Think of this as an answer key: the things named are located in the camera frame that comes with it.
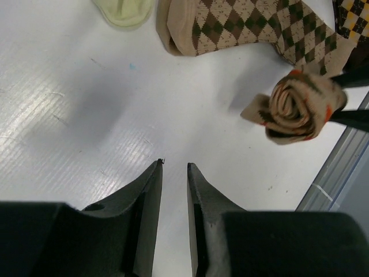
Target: light green sock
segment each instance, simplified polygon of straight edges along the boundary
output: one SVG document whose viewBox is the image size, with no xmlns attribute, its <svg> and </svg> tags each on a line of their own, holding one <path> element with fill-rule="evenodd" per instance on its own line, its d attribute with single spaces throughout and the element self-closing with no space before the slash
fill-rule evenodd
<svg viewBox="0 0 369 277">
<path fill-rule="evenodd" d="M 149 17 L 153 0 L 92 0 L 105 19 L 116 27 L 139 27 Z"/>
</svg>

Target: beige argyle sock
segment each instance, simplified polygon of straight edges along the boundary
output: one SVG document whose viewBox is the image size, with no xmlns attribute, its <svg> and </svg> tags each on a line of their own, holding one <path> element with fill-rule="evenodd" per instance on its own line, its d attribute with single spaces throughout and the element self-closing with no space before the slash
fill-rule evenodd
<svg viewBox="0 0 369 277">
<path fill-rule="evenodd" d="M 348 72 L 369 63 L 369 0 L 333 0 L 336 31 L 357 42 L 344 67 Z"/>
<path fill-rule="evenodd" d="M 346 103 L 345 92 L 331 79 L 293 70 L 278 82 L 272 96 L 257 95 L 241 117 L 265 126 L 267 137 L 283 145 L 316 137 Z"/>
<path fill-rule="evenodd" d="M 301 0 L 160 0 L 157 31 L 176 55 L 269 42 L 289 63 L 318 63 L 327 76 L 341 73 L 356 46 Z"/>
</svg>

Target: white floor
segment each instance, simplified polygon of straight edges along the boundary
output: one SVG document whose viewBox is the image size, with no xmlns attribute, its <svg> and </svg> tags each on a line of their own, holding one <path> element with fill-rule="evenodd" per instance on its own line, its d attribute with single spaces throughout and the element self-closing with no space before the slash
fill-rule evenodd
<svg viewBox="0 0 369 277">
<path fill-rule="evenodd" d="M 331 0 L 306 2 L 334 26 Z M 155 14 L 122 32 L 90 0 L 3 1 L 0 198 L 84 208 L 165 158 L 153 276 L 189 277 L 187 162 L 245 209 L 294 209 L 344 130 L 281 147 L 240 119 L 290 69 L 260 43 L 173 57 Z"/>
</svg>

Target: metal edge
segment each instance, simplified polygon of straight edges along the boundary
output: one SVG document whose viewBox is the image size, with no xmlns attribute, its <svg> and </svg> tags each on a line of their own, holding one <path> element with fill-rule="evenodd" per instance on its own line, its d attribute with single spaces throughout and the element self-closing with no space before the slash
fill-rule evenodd
<svg viewBox="0 0 369 277">
<path fill-rule="evenodd" d="M 369 108 L 369 92 L 359 108 Z M 369 145 L 369 133 L 347 127 L 296 211 L 337 209 L 337 198 Z"/>
</svg>

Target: diamond pattern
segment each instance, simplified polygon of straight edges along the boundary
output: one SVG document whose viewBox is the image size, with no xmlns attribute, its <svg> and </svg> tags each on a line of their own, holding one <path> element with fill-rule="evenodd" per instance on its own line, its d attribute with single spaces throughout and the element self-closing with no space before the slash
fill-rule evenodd
<svg viewBox="0 0 369 277">
<path fill-rule="evenodd" d="M 197 1 L 198 9 L 201 7 L 193 25 L 197 55 L 244 43 L 269 42 L 294 65 L 315 61 L 322 65 L 322 72 L 336 70 L 334 56 L 325 57 L 345 40 L 301 0 Z"/>
<path fill-rule="evenodd" d="M 346 106 L 347 95 L 331 79 L 293 71 L 275 86 L 272 95 L 257 95 L 241 117 L 265 127 L 277 144 L 311 140 L 336 110 Z"/>
<path fill-rule="evenodd" d="M 336 31 L 347 39 L 369 43 L 369 1 L 334 0 Z"/>
</svg>

